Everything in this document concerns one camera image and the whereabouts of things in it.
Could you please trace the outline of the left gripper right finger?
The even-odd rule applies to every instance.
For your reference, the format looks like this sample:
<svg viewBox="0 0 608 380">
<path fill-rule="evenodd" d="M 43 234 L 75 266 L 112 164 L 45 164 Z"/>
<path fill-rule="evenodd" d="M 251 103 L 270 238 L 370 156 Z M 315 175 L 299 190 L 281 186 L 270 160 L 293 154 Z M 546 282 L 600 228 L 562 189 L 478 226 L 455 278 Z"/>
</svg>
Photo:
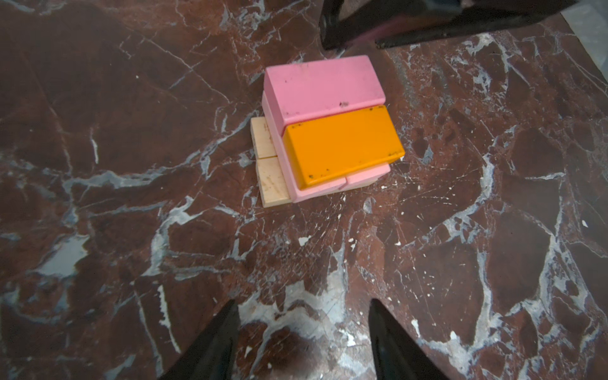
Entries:
<svg viewBox="0 0 608 380">
<path fill-rule="evenodd" d="M 370 301 L 368 325 L 377 379 L 448 380 L 379 299 Z"/>
</svg>

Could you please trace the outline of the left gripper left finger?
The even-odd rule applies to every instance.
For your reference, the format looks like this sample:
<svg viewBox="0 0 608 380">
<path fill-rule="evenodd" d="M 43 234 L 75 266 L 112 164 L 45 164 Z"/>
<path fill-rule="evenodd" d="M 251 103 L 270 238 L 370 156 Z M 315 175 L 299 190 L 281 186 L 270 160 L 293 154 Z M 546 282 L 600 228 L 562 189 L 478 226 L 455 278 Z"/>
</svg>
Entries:
<svg viewBox="0 0 608 380">
<path fill-rule="evenodd" d="M 240 315 L 231 299 L 159 379 L 232 379 Z"/>
</svg>

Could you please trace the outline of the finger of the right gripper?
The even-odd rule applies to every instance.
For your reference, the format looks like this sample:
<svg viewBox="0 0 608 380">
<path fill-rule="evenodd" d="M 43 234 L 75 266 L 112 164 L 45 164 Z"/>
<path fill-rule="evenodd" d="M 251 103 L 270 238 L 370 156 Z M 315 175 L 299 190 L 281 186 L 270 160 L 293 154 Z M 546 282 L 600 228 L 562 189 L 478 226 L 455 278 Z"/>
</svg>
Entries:
<svg viewBox="0 0 608 380">
<path fill-rule="evenodd" d="M 325 50 L 374 42 L 379 49 L 532 25 L 574 0 L 372 0 L 342 18 L 343 1 L 325 1 L 319 22 Z"/>
</svg>

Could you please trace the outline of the orange wood block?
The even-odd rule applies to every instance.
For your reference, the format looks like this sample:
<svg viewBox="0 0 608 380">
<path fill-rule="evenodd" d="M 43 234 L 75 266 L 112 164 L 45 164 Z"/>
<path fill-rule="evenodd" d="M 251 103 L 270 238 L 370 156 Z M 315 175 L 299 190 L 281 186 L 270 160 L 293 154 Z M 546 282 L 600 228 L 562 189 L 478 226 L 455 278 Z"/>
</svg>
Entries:
<svg viewBox="0 0 608 380">
<path fill-rule="evenodd" d="M 384 105 L 293 123 L 283 145 L 301 190 L 344 178 L 405 154 Z"/>
</svg>

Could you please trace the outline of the natural wood block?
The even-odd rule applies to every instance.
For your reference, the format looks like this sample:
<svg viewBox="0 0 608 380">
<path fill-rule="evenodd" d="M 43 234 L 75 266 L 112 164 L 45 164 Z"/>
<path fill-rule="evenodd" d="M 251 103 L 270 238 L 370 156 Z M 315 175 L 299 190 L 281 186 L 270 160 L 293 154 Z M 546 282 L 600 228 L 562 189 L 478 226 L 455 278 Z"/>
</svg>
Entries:
<svg viewBox="0 0 608 380">
<path fill-rule="evenodd" d="M 256 175 L 263 207 L 290 204 L 291 197 L 277 157 L 256 161 Z"/>
<path fill-rule="evenodd" d="M 253 117 L 250 120 L 250 130 L 256 158 L 264 159 L 275 157 L 276 150 L 272 142 L 272 136 L 266 119 L 264 117 Z"/>
</svg>

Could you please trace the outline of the pink long block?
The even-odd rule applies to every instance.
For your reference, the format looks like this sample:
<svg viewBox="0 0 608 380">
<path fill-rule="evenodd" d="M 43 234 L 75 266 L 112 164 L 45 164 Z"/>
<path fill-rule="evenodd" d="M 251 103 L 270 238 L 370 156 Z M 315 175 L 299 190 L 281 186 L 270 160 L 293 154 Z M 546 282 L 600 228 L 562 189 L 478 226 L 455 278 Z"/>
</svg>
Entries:
<svg viewBox="0 0 608 380">
<path fill-rule="evenodd" d="M 279 160 L 280 169 L 282 171 L 283 177 L 286 181 L 286 185 L 288 188 L 289 196 L 293 203 L 302 202 L 304 200 L 313 199 L 319 196 L 325 196 L 331 193 L 339 192 L 342 187 L 344 187 L 347 182 L 344 178 L 340 178 L 337 180 L 331 180 L 330 182 L 324 183 L 322 185 L 317 185 L 312 188 L 301 190 L 295 180 L 294 174 L 291 170 L 291 163 L 289 161 L 287 152 L 282 142 L 282 138 L 280 137 L 276 123 L 273 119 L 272 111 L 266 97 L 266 93 L 262 94 L 262 108 L 264 110 L 264 117 L 266 118 L 266 122 L 269 126 L 270 135 L 272 138 L 272 143 L 275 148 L 275 152 L 277 158 Z"/>
</svg>

